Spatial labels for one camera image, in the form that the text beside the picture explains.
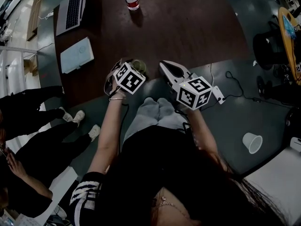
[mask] white sneaker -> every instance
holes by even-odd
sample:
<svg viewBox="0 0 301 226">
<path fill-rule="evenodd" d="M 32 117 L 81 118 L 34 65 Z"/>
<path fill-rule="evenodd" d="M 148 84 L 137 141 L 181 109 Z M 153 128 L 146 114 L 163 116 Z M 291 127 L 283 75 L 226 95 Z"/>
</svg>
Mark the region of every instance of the white sneaker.
<svg viewBox="0 0 301 226">
<path fill-rule="evenodd" d="M 79 125 L 79 123 L 85 118 L 85 115 L 86 114 L 83 111 L 78 111 L 73 119 L 73 122 Z"/>
<path fill-rule="evenodd" d="M 91 142 L 94 141 L 96 137 L 98 137 L 99 133 L 100 133 L 99 125 L 94 125 L 89 132 L 89 136 L 92 139 Z"/>
<path fill-rule="evenodd" d="M 63 120 L 66 121 L 66 122 L 71 122 L 71 121 L 73 121 L 73 117 L 65 111 L 65 115 L 63 116 Z"/>
</svg>

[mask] necklace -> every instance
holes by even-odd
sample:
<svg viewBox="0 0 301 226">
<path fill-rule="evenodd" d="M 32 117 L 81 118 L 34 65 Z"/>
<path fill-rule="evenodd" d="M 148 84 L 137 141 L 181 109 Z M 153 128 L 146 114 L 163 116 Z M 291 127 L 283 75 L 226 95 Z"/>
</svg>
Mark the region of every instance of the necklace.
<svg viewBox="0 0 301 226">
<path fill-rule="evenodd" d="M 181 210 L 179 210 L 178 209 L 178 207 L 177 206 L 175 206 L 173 203 L 171 203 L 171 202 L 166 202 L 166 197 L 161 197 L 161 200 L 162 200 L 162 202 L 157 206 L 157 208 L 159 208 L 159 207 L 163 207 L 163 206 L 171 206 L 171 207 L 174 207 L 175 209 L 177 209 L 189 222 L 190 222 L 190 224 L 192 224 L 193 225 L 193 223 L 191 223 L 191 221 L 190 221 L 190 218 L 185 214 L 185 213 L 183 213 Z"/>
</svg>

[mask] striped sleeve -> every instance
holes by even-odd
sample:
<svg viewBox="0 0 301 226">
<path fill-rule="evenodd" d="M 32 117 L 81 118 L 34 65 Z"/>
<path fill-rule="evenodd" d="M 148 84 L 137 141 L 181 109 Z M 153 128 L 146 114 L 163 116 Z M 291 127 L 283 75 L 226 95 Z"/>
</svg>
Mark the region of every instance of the striped sleeve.
<svg viewBox="0 0 301 226">
<path fill-rule="evenodd" d="M 72 225 L 92 225 L 95 218 L 95 201 L 101 190 L 104 174 L 87 173 L 72 193 L 70 200 L 70 218 Z"/>
</svg>

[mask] bracelet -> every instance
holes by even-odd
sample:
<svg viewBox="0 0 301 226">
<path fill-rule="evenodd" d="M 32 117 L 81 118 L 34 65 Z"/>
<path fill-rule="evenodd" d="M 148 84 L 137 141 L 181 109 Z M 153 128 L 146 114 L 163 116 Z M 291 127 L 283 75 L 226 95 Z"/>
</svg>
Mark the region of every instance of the bracelet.
<svg viewBox="0 0 301 226">
<path fill-rule="evenodd" d="M 109 101 L 111 100 L 124 100 L 125 98 L 109 98 Z"/>
</svg>

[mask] laptop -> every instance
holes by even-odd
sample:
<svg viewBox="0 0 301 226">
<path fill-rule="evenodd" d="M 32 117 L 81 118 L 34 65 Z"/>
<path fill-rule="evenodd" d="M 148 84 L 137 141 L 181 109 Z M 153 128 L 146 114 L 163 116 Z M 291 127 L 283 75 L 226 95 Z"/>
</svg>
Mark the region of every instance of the laptop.
<svg viewBox="0 0 301 226">
<path fill-rule="evenodd" d="M 86 0 L 63 0 L 60 3 L 56 35 L 60 35 L 80 25 L 85 4 Z"/>
</svg>

